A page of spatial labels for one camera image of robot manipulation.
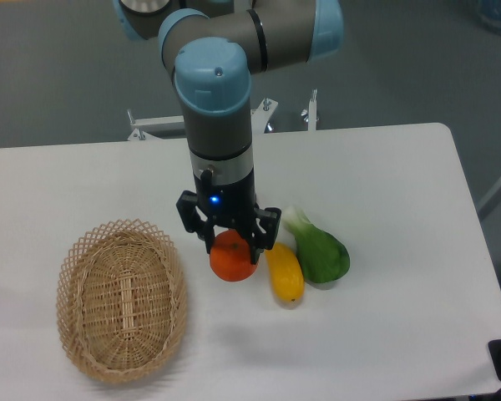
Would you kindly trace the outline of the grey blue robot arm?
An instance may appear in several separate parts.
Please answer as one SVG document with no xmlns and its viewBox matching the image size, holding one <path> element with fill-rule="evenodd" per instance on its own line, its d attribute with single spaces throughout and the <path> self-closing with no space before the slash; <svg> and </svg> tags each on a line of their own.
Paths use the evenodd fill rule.
<svg viewBox="0 0 501 401">
<path fill-rule="evenodd" d="M 281 212 L 256 200 L 251 130 L 254 74 L 335 53 L 343 40 L 337 1 L 117 1 L 134 40 L 156 39 L 178 96 L 195 178 L 177 210 L 185 229 L 211 248 L 215 228 L 235 230 L 249 257 L 276 241 Z"/>
</svg>

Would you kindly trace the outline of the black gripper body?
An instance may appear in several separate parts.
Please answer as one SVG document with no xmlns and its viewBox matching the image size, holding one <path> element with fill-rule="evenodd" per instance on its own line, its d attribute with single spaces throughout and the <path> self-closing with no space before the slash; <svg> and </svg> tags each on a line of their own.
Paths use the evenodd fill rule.
<svg viewBox="0 0 501 401">
<path fill-rule="evenodd" d="M 214 185 L 210 178 L 206 178 L 206 183 L 196 176 L 194 180 L 205 218 L 213 220 L 216 216 L 217 226 L 235 228 L 240 234 L 245 234 L 256 205 L 254 171 L 229 185 Z"/>
</svg>

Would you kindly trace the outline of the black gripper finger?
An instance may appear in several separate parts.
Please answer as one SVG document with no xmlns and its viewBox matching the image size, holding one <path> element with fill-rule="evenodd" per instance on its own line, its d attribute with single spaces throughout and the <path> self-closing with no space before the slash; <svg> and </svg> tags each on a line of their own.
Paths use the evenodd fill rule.
<svg viewBox="0 0 501 401">
<path fill-rule="evenodd" d="M 194 192 L 184 190 L 176 202 L 176 208 L 184 229 L 189 233 L 195 233 L 205 243 L 205 249 L 210 254 L 215 241 L 214 222 L 200 216 L 200 198 Z"/>
<path fill-rule="evenodd" d="M 250 249 L 250 263 L 257 264 L 264 250 L 271 250 L 276 243 L 281 223 L 281 210 L 275 207 L 261 209 L 256 206 L 251 212 L 250 225 L 245 232 L 245 241 Z"/>
</svg>

